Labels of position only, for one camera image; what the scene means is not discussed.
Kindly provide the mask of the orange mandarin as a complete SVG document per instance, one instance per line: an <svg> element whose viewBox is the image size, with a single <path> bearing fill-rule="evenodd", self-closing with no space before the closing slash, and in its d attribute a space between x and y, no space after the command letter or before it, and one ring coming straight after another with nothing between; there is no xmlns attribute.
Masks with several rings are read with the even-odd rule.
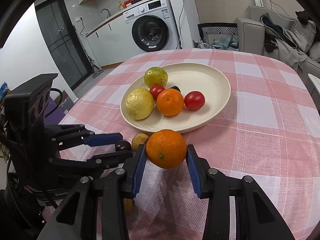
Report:
<svg viewBox="0 0 320 240"><path fill-rule="evenodd" d="M163 129L149 138L146 155L153 164L163 169L178 167L187 154L184 137L173 130Z"/></svg>
<svg viewBox="0 0 320 240"><path fill-rule="evenodd" d="M181 113L184 108L182 94L174 89L165 89L157 98L156 105L164 116L174 116Z"/></svg>

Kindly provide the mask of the large yellow-green guava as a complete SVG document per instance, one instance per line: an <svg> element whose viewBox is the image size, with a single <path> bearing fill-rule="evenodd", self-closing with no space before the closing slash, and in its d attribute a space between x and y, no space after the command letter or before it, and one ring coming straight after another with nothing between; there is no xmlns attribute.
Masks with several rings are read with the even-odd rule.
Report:
<svg viewBox="0 0 320 240"><path fill-rule="evenodd" d="M138 88L126 97L125 106L129 117L135 120L143 120L152 113L154 99L146 88Z"/></svg>

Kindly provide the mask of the small yellow guava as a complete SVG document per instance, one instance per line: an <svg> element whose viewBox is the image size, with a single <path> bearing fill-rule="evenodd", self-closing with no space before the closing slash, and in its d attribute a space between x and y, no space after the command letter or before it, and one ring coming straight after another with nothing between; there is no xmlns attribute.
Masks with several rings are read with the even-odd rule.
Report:
<svg viewBox="0 0 320 240"><path fill-rule="evenodd" d="M165 87L168 82L167 72L160 67L149 68L144 74L144 83L148 88L155 85Z"/></svg>

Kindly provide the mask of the dark purple plum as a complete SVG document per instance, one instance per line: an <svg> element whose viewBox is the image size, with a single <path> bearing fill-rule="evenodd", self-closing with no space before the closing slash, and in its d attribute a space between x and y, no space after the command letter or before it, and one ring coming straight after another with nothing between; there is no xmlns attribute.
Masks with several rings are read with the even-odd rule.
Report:
<svg viewBox="0 0 320 240"><path fill-rule="evenodd" d="M170 87L170 89L174 89L174 90L181 92L181 90L177 86L172 86L172 87Z"/></svg>

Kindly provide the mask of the purple bag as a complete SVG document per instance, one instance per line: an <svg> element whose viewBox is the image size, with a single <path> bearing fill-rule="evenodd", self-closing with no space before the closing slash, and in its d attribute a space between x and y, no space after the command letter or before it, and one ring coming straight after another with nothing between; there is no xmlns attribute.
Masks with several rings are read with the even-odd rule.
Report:
<svg viewBox="0 0 320 240"><path fill-rule="evenodd" d="M56 107L55 101L50 97L48 101L48 106L45 109L45 115L51 112ZM45 125L57 125L65 117L65 113L60 107L58 107L51 115L44 118Z"/></svg>

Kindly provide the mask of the small brown longan fruit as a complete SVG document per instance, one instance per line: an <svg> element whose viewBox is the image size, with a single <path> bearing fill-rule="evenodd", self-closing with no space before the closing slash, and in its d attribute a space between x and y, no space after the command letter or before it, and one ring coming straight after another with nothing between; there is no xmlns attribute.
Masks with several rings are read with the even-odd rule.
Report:
<svg viewBox="0 0 320 240"><path fill-rule="evenodd" d="M140 144L146 145L150 137L145 133L138 133L131 141L133 151L137 151Z"/></svg>

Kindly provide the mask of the black glass door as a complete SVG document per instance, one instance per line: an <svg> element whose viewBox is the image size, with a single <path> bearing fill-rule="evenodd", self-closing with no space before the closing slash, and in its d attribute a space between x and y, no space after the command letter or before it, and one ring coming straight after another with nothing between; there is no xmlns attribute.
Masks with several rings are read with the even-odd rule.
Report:
<svg viewBox="0 0 320 240"><path fill-rule="evenodd" d="M93 69L69 17L64 0L46 0L35 7L47 48L61 75L72 90Z"/></svg>

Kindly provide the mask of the white cabinet counter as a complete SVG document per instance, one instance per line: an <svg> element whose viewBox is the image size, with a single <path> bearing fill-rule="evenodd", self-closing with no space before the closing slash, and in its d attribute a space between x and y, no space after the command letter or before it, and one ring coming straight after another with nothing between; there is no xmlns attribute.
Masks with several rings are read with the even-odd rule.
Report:
<svg viewBox="0 0 320 240"><path fill-rule="evenodd" d="M129 49L129 35L124 22L124 12L120 16L106 20L95 31L87 35L94 56L102 67L124 62L134 56Z"/></svg>

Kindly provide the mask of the small red tomato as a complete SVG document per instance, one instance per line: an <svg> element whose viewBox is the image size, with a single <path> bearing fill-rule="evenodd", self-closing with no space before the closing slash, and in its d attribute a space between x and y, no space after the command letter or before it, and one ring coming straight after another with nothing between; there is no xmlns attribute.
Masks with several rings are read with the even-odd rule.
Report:
<svg viewBox="0 0 320 240"><path fill-rule="evenodd" d="M154 99L155 101L157 101L157 98L158 98L159 94L160 94L161 92L163 92L164 90L165 90L165 88L164 88L163 86L161 86L161 85L154 85L154 86L152 86L152 87L149 89L149 92L151 93L153 99Z"/></svg>

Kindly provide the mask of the large red tomato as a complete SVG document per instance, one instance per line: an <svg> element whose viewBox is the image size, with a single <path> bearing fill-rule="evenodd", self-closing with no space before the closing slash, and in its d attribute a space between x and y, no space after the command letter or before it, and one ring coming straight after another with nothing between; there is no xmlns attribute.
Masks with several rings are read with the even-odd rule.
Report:
<svg viewBox="0 0 320 240"><path fill-rule="evenodd" d="M201 109L204 106L205 102L206 100L204 95L199 91L189 92L184 97L184 105L191 111L197 111Z"/></svg>

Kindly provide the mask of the cream oval plate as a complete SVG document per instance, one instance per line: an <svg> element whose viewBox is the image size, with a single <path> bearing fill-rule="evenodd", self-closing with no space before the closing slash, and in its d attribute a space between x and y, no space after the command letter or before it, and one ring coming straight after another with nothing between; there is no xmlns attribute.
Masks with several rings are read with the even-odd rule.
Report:
<svg viewBox="0 0 320 240"><path fill-rule="evenodd" d="M219 70L200 63L152 68L129 85L120 103L124 120L144 132L200 128L227 105L231 85Z"/></svg>

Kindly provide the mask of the white washing machine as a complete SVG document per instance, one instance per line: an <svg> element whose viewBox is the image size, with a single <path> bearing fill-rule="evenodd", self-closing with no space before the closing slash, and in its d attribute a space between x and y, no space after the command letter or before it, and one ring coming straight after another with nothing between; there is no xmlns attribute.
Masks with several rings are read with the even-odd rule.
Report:
<svg viewBox="0 0 320 240"><path fill-rule="evenodd" d="M146 1L124 12L133 55L180 49L180 38L170 0Z"/></svg>

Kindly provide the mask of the white marble side table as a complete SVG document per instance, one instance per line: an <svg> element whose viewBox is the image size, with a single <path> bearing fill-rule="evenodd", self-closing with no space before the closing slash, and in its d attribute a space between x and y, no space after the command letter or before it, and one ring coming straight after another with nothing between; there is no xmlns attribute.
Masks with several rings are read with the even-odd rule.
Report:
<svg viewBox="0 0 320 240"><path fill-rule="evenodd" d="M320 108L320 80L312 74L308 74L306 88L310 93L317 109Z"/></svg>

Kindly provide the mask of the clothes pile on sofa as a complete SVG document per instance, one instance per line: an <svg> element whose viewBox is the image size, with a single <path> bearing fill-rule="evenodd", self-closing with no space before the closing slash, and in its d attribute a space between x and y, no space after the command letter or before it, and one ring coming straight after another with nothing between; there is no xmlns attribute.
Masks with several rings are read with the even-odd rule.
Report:
<svg viewBox="0 0 320 240"><path fill-rule="evenodd" d="M262 15L260 22L264 25L266 32L275 38L279 61L287 64L297 72L298 65L307 59L306 53L313 44L313 41L308 38L315 38L315 23L308 21L307 25L303 25L296 21L302 30L299 31L297 28L293 28L290 31L275 24L269 14Z"/></svg>

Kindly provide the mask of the grey sofa cushion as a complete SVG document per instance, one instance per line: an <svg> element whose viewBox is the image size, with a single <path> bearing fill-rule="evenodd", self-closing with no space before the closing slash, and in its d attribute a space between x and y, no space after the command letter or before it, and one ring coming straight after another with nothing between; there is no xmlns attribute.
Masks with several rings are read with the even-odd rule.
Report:
<svg viewBox="0 0 320 240"><path fill-rule="evenodd" d="M319 41L315 42L311 46L311 48L308 51L308 55L313 61L320 63L320 42Z"/></svg>

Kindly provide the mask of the grey sofa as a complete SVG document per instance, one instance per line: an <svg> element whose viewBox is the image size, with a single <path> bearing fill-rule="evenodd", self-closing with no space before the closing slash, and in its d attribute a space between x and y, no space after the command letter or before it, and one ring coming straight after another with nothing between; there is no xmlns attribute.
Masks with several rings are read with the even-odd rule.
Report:
<svg viewBox="0 0 320 240"><path fill-rule="evenodd" d="M299 31L302 30L296 21L299 21L303 25L307 25L308 21L313 21L306 11L296 12L296 18L288 18L274 10L254 6L249 6L248 11L249 18L237 19L239 50L246 53L263 55L276 60L279 60L279 57L275 38L271 37L266 32L264 25L260 22L261 16L264 14L269 14L275 24L290 31L293 28L297 28ZM317 28L317 25L315 38L308 39L313 41L313 44L319 41L319 29ZM313 61L308 55L308 52L306 55L307 59L298 65L297 71L304 83L307 83L308 74L312 74L319 78L319 63Z"/></svg>

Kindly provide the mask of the black patterned chair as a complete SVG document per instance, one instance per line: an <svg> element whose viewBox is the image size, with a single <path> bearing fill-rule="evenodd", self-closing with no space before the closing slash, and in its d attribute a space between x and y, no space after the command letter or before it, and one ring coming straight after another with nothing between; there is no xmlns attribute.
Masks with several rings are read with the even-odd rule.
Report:
<svg viewBox="0 0 320 240"><path fill-rule="evenodd" d="M200 40L195 42L200 49L239 50L239 33L236 23L200 23Z"/></svg>

